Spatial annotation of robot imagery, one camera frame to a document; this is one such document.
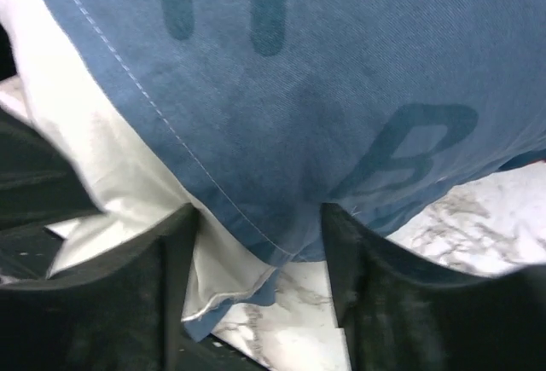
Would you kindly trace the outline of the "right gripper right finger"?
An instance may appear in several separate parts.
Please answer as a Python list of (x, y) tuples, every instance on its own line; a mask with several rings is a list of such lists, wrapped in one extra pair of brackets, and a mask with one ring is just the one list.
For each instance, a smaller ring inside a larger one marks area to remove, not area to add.
[(321, 219), (352, 369), (544, 369), (543, 265), (470, 275), (377, 235), (340, 206), (323, 205)]

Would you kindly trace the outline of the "white pillow with red logo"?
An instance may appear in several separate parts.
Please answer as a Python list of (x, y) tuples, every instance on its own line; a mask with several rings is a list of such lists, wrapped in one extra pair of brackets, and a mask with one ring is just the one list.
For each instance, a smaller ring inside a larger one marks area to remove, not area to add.
[(151, 229), (184, 205), (202, 208), (114, 108), (44, 0), (1, 0), (20, 91), (1, 109), (52, 146), (75, 194), (50, 221), (63, 240), (49, 275), (69, 270)]

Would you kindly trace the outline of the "blue lettered pillowcase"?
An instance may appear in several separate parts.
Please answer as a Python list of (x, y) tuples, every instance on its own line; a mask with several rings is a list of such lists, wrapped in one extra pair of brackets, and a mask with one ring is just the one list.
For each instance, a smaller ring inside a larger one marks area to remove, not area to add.
[(195, 286), (203, 339), (323, 260), (320, 208), (389, 235), (545, 155), (545, 0), (44, 0), (140, 138), (241, 244)]

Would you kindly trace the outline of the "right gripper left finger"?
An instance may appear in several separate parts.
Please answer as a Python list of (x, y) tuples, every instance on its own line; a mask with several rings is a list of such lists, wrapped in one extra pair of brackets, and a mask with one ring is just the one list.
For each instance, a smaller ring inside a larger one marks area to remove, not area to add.
[(48, 280), (1, 287), (3, 370), (173, 370), (198, 229), (185, 206)]

